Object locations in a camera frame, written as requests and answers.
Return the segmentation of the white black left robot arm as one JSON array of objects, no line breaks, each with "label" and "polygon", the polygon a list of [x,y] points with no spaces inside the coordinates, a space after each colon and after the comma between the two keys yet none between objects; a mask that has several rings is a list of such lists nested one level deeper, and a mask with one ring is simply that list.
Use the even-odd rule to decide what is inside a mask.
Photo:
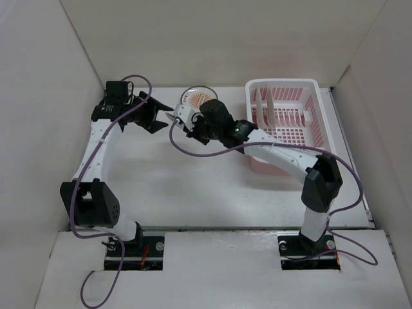
[{"label": "white black left robot arm", "polygon": [[84,156],[73,178],[61,184],[60,195],[76,237],[77,228],[91,228],[99,236],[122,241],[132,256],[143,250],[141,226],[122,214],[120,202],[107,184],[111,159],[125,127],[136,124],[154,134],[168,125],[157,119],[158,112],[171,111],[151,96],[152,91],[134,93],[133,75],[106,82],[103,99],[91,114],[91,131]]}]

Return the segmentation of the green red rimmed plate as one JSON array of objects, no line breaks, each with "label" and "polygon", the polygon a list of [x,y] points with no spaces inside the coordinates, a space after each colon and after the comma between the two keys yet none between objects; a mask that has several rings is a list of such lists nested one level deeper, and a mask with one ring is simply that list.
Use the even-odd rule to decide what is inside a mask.
[{"label": "green red rimmed plate", "polygon": [[168,112],[165,115],[170,120],[171,123],[175,123],[175,124],[180,123],[180,119],[176,115],[172,113],[168,113]]}]

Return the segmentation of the orange sunburst plate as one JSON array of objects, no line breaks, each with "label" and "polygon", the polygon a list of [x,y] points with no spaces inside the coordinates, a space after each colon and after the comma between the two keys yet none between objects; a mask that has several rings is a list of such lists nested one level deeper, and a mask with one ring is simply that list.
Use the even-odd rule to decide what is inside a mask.
[{"label": "orange sunburst plate", "polygon": [[255,96],[255,103],[256,103],[256,118],[257,123],[260,128],[265,127],[265,120],[263,114],[263,106],[261,102],[261,91],[260,88],[256,88],[256,96]]},{"label": "orange sunburst plate", "polygon": [[201,105],[214,99],[218,99],[218,94],[212,88],[207,86],[192,86],[181,94],[180,103],[199,111]]}]

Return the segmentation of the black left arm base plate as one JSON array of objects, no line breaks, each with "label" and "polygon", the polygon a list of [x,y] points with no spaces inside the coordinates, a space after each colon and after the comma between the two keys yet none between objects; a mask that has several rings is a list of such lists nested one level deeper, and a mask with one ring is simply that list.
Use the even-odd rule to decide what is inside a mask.
[{"label": "black left arm base plate", "polygon": [[[104,270],[117,270],[121,258],[121,245],[110,237],[102,244],[106,247]],[[160,271],[163,270],[165,237],[161,235],[144,235],[141,244],[125,241],[125,254],[122,270]]]}]

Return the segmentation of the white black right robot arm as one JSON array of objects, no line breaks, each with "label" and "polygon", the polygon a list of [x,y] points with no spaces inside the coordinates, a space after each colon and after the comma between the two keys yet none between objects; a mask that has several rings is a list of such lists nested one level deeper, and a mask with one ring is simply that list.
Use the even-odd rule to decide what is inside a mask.
[{"label": "white black right robot arm", "polygon": [[189,138],[202,144],[217,140],[227,149],[259,158],[296,177],[303,185],[301,201],[306,207],[297,245],[306,255],[319,253],[330,206],[343,184],[330,153],[314,155],[282,144],[254,123],[234,120],[217,99],[207,101],[199,111],[181,106],[175,115]]}]

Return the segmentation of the white plate grey floral emblem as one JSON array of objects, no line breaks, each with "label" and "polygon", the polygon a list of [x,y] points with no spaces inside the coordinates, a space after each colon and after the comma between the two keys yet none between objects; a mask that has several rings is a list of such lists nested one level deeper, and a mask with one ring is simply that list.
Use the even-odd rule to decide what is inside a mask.
[{"label": "white plate grey floral emblem", "polygon": [[274,113],[274,101],[272,96],[272,88],[270,86],[267,87],[267,118],[270,127],[276,126],[276,116]]}]

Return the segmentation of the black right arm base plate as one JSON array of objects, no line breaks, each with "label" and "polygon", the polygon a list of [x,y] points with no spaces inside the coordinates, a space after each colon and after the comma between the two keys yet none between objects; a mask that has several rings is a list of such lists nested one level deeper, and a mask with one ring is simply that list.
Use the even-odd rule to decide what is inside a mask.
[{"label": "black right arm base plate", "polygon": [[318,242],[298,235],[277,237],[282,270],[340,270],[334,237],[323,234]]}]

